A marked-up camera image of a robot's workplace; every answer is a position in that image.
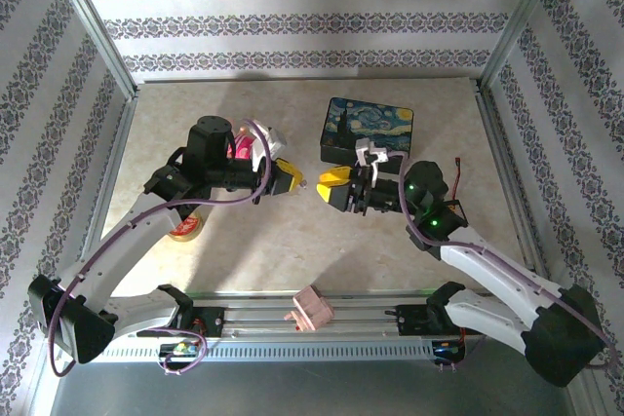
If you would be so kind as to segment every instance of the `black box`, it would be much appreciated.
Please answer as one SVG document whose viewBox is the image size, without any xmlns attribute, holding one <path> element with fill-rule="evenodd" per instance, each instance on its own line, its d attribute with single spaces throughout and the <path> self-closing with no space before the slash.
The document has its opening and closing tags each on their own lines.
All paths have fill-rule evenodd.
<svg viewBox="0 0 624 416">
<path fill-rule="evenodd" d="M 405 107 L 333 97 L 321 134 L 321 161 L 353 166 L 355 142 L 370 138 L 378 148 L 410 153 L 413 111 Z M 401 158 L 379 165 L 383 172 L 399 173 Z"/>
</svg>

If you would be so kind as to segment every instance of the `pink block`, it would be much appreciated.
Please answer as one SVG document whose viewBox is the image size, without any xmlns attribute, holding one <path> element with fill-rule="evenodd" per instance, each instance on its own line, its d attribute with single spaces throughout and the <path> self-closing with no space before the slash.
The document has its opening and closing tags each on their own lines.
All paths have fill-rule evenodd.
<svg viewBox="0 0 624 416">
<path fill-rule="evenodd" d="M 284 319 L 294 319 L 300 330 L 317 330 L 333 319 L 333 307 L 313 285 L 298 292 L 292 301 L 296 311 L 291 311 Z"/>
</svg>

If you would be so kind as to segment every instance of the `patterned wallpaper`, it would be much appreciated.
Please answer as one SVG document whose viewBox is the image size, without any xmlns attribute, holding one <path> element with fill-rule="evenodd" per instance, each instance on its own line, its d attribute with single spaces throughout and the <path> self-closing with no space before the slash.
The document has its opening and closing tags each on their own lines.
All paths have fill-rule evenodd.
<svg viewBox="0 0 624 416">
<path fill-rule="evenodd" d="M 69 0 L 0 0 L 0 415 L 23 414 L 44 338 L 26 290 L 74 262 L 124 97 Z"/>
<path fill-rule="evenodd" d="M 554 280 L 594 295 L 622 355 L 622 0 L 540 0 L 492 86 L 533 229 Z M 624 369 L 595 371 L 624 414 Z"/>
<path fill-rule="evenodd" d="M 478 77 L 518 0 L 93 0 L 135 79 Z"/>
</svg>

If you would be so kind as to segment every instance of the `black mount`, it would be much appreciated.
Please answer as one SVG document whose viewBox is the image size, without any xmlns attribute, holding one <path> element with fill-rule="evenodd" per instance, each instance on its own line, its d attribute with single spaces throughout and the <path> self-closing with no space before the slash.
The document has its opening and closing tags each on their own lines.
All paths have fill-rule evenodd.
<svg viewBox="0 0 624 416">
<path fill-rule="evenodd" d="M 578 284 L 560 289 L 561 299 L 597 328 L 601 321 L 592 295 Z M 525 356 L 544 380 L 565 387 L 604 349 L 605 343 L 561 306 L 537 309 L 539 317 L 530 331 L 522 334 Z"/>
<path fill-rule="evenodd" d="M 179 306 L 169 326 L 190 328 L 194 317 L 193 301 L 169 284 L 158 288 L 168 293 Z M 28 287 L 32 314 L 46 336 L 52 315 L 63 293 L 59 282 L 53 282 L 44 275 L 37 276 Z M 69 297 L 63 306 L 55 332 L 55 344 L 81 364 L 90 362 L 104 351 L 115 335 L 115 322 L 118 320 L 115 314 L 106 311 L 95 313 L 84 306 L 85 302 L 84 296 Z"/>
<path fill-rule="evenodd" d="M 445 184 L 440 167 L 431 161 L 414 163 L 406 174 L 406 200 L 409 214 L 420 232 L 434 241 L 448 241 L 458 228 L 468 226 L 466 214 L 458 200 L 445 201 L 449 187 Z M 372 168 L 351 170 L 349 184 L 333 187 L 330 204 L 341 211 L 366 215 L 367 209 L 401 212 L 399 183 L 378 178 L 372 187 Z M 409 238 L 422 251 L 440 260 L 440 248 L 429 246 L 406 230 Z"/>
<path fill-rule="evenodd" d="M 456 335 L 459 327 L 450 320 L 445 306 L 457 291 L 465 288 L 463 284 L 448 282 L 436 289 L 426 304 L 403 304 L 386 314 L 397 317 L 401 336 Z"/>
<path fill-rule="evenodd" d="M 255 190 L 262 171 L 254 172 L 251 160 L 228 158 L 229 148 L 236 153 L 232 125 L 221 117 L 202 117 L 189 131 L 186 146 L 178 148 L 167 164 L 153 173 L 144 185 L 145 193 L 153 192 L 168 202 L 207 200 L 214 188 Z M 195 208 L 183 205 L 175 209 L 183 221 Z"/>
</svg>

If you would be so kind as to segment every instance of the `beige table surface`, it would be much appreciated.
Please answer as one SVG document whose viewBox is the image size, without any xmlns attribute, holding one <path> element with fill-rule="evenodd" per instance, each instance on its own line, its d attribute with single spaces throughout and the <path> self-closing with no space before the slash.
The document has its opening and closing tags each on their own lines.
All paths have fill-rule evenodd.
<svg viewBox="0 0 624 416">
<path fill-rule="evenodd" d="M 349 97 L 414 110 L 411 156 L 436 161 L 451 187 L 454 158 L 462 159 L 457 191 L 470 223 L 491 243 L 521 261 L 511 217 L 468 79 L 311 80 L 149 84 L 136 114 L 106 219 L 121 219 L 152 172 L 186 143 L 204 115 L 251 117 L 281 130 L 283 155 L 297 165 L 308 188 L 259 206 L 202 209 L 206 225 L 195 240 L 168 237 L 154 246 L 120 283 L 115 295 L 173 284 L 188 292 L 322 291 L 435 288 L 446 281 L 476 284 L 419 251 L 398 213 L 342 213 L 316 192 L 319 139 L 330 98 Z"/>
</svg>

